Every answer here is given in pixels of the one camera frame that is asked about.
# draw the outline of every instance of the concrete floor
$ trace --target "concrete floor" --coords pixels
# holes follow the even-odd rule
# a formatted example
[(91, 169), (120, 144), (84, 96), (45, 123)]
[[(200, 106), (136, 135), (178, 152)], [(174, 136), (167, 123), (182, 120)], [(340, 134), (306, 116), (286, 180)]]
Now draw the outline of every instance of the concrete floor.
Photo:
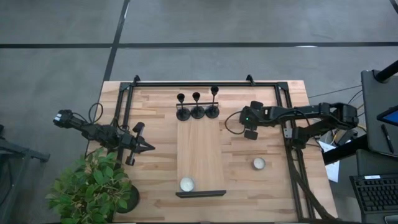
[[(0, 0), (0, 44), (112, 43), (123, 0)], [(130, 42), (387, 42), (398, 40), (388, 0), (135, 0), (121, 36)], [(4, 137), (51, 153), (30, 164), (11, 223), (57, 222), (44, 199), (84, 154), (77, 131), (52, 124), (59, 109), (86, 115), (98, 100), (110, 49), (0, 49)], [(305, 80), (309, 96), (360, 85), (359, 73), (397, 60), (398, 47), (119, 49), (110, 80)], [(310, 98), (348, 102), (359, 88)], [(354, 105), (359, 106), (358, 98)], [(360, 221), (348, 181), (331, 184), (339, 217)]]

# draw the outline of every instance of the plant pot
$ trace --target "plant pot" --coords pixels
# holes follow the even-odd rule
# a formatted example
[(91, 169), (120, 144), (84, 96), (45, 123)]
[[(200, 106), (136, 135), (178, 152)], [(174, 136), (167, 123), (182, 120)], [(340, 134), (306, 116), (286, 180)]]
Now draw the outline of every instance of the plant pot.
[(127, 208), (118, 207), (116, 209), (116, 212), (118, 212), (118, 213), (131, 212), (138, 205), (139, 199), (140, 199), (140, 197), (139, 197), (138, 189), (134, 185), (131, 185), (131, 197), (127, 201)]

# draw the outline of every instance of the wooden table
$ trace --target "wooden table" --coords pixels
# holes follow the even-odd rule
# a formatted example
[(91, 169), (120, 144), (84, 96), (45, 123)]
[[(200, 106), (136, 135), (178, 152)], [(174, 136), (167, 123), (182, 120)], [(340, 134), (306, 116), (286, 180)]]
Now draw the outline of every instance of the wooden table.
[[(104, 82), (99, 102), (104, 114), (99, 123), (109, 124), (114, 116), (120, 82)], [(308, 105), (303, 81), (288, 81), (293, 106)], [(130, 213), (116, 214), (114, 222), (280, 222), (297, 221), (292, 186), (280, 126), (259, 127), (257, 141), (234, 135), (224, 127), (225, 119), (250, 105), (252, 100), (264, 106), (276, 105), (271, 87), (220, 87), (216, 101), (220, 104), (220, 144), (227, 193), (223, 197), (178, 198), (177, 189), (177, 119), (175, 104), (178, 93), (185, 102), (193, 102), (192, 93), (201, 94), (200, 101), (211, 101), (208, 87), (145, 87), (134, 88), (129, 126), (145, 123), (143, 136), (154, 151), (136, 156), (134, 167), (123, 165), (132, 183), (141, 193), (139, 205)], [(238, 116), (229, 121), (229, 128), (240, 131)], [(305, 121), (297, 121), (305, 126)], [(88, 152), (99, 146), (91, 142)], [(124, 151), (123, 161), (128, 150)], [(317, 147), (303, 150), (311, 191), (330, 214), (337, 217), (322, 154)], [(256, 157), (266, 161), (264, 170), (253, 170)], [(303, 193), (300, 198), (307, 214)]]

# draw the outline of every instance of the wooden surface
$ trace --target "wooden surface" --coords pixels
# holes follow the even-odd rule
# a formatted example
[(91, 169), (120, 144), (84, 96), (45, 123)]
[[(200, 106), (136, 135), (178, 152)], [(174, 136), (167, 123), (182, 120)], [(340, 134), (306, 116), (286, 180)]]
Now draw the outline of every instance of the wooden surface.
[(225, 190), (218, 118), (191, 117), (177, 126), (177, 191), (183, 177), (193, 179), (193, 191)]
[[(114, 116), (119, 82), (104, 82), (99, 102), (104, 115), (99, 123), (109, 124)], [(293, 106), (308, 105), (303, 81), (289, 81)], [(276, 105), (271, 87), (220, 87), (216, 101), (220, 103), (220, 144), (227, 193), (223, 197), (178, 198), (177, 188), (177, 94), (184, 93), (186, 103), (193, 92), (201, 94), (200, 101), (210, 101), (210, 88), (170, 87), (135, 88), (129, 125), (145, 123), (144, 137), (156, 150), (137, 155), (134, 167), (123, 165), (132, 183), (141, 193), (139, 205), (130, 213), (116, 214), (115, 222), (273, 222), (295, 221), (297, 216), (287, 168), (284, 142), (280, 126), (259, 127), (257, 141), (229, 133), (225, 119), (235, 111), (250, 105), (252, 100), (265, 106)], [(124, 96), (121, 118), (124, 113)], [(238, 115), (229, 121), (229, 128), (242, 130)], [(305, 121), (298, 121), (305, 126)], [(98, 147), (91, 142), (88, 152)], [(123, 161), (128, 150), (124, 151)], [(322, 154), (317, 147), (307, 146), (303, 151), (310, 188), (320, 203), (336, 217)], [(261, 157), (266, 161), (264, 170), (253, 170), (251, 162)]]

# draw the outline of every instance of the white paper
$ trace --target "white paper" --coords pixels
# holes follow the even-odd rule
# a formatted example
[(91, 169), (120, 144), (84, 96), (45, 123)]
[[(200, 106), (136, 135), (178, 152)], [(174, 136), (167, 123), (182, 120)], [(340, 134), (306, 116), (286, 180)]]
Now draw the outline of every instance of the white paper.
[[(319, 145), (321, 145), (323, 152), (330, 151), (335, 148), (335, 146), (326, 144), (324, 142), (319, 141)], [(326, 173), (328, 174), (329, 180), (333, 182), (338, 182), (338, 169), (340, 168), (340, 161), (334, 162), (326, 166)]]

